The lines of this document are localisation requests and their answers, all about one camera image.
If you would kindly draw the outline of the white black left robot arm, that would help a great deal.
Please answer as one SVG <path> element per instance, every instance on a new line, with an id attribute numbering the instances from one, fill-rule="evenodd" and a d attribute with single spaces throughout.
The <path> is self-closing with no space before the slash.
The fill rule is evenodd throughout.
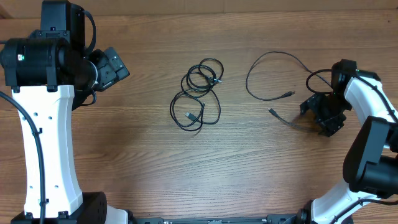
<path id="1" fill-rule="evenodd" d="M 131 223 L 103 192 L 82 192 L 72 111 L 129 75 L 113 48 L 90 51 L 64 38 L 10 39 L 1 51 L 6 96 L 19 112 L 27 170 L 24 210 L 14 223 Z"/>

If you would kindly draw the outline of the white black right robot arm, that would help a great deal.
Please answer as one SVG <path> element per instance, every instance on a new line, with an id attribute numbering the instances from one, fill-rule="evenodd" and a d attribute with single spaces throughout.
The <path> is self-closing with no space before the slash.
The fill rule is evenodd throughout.
<path id="1" fill-rule="evenodd" d="M 291 223 L 352 223 L 352 215 L 369 203 L 397 205 L 397 110 L 383 92 L 379 76 L 343 59 L 330 69 L 331 92 L 315 91 L 300 105 L 301 114 L 315 115 L 320 134 L 332 136 L 354 110 L 361 129 L 343 163 L 343 178 L 325 195 L 309 201 Z"/>

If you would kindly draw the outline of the black USB cable pulled apart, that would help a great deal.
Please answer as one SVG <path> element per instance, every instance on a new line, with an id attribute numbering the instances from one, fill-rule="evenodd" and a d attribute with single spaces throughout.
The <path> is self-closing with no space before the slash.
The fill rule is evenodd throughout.
<path id="1" fill-rule="evenodd" d="M 256 95 L 249 89 L 249 76 L 250 76 L 251 72 L 253 71 L 253 69 L 255 68 L 255 66 L 259 64 L 260 60 L 261 60 L 263 57 L 265 57 L 266 55 L 269 55 L 269 54 L 284 54 L 284 55 L 288 55 L 288 56 L 294 58 L 296 61 L 298 61 L 298 63 L 301 64 L 301 66 L 304 68 L 304 70 L 305 70 L 306 72 L 308 72 L 308 73 L 313 73 L 307 66 L 304 65 L 304 63 L 303 63 L 301 60 L 299 60 L 296 56 L 294 56 L 294 55 L 292 55 L 292 54 L 290 54 L 290 53 L 288 53 L 288 52 L 275 51 L 275 50 L 274 50 L 274 51 L 268 51 L 268 52 L 266 52 L 266 53 L 263 53 L 261 56 L 259 56 L 259 57 L 253 62 L 253 64 L 251 65 L 251 67 L 250 67 L 250 69 L 249 69 L 249 71 L 248 71 L 248 73 L 247 73 L 247 75 L 246 75 L 246 80 L 245 80 L 246 91 L 247 91 L 252 97 L 254 97 L 254 98 L 257 99 L 257 100 L 261 100 L 261 101 L 275 101 L 275 100 L 280 100 L 280 99 L 287 98 L 287 97 L 290 97 L 290 96 L 294 95 L 294 94 L 295 94 L 294 91 L 288 91 L 287 93 L 284 93 L 283 95 L 280 95 L 280 96 L 275 96 L 275 97 L 272 97 L 272 98 L 261 98 L 261 97 L 256 96 Z M 293 123 L 293 122 L 286 121 L 285 119 L 281 118 L 281 117 L 277 114 L 277 112 L 276 112 L 275 110 L 273 110 L 272 108 L 269 108 L 269 109 L 268 109 L 268 112 L 270 112 L 271 115 L 273 115 L 275 118 L 277 118 L 280 122 L 284 123 L 286 126 L 289 126 L 289 127 L 294 128 L 294 129 L 296 129 L 296 130 L 299 130 L 299 131 L 305 131 L 305 132 L 309 132 L 309 133 L 317 133 L 317 132 L 318 132 L 318 130 L 315 129 L 315 128 L 308 128 L 308 127 L 304 127 L 304 126 L 299 126 L 299 125 L 297 125 L 297 124 L 295 124 L 295 123 Z"/>

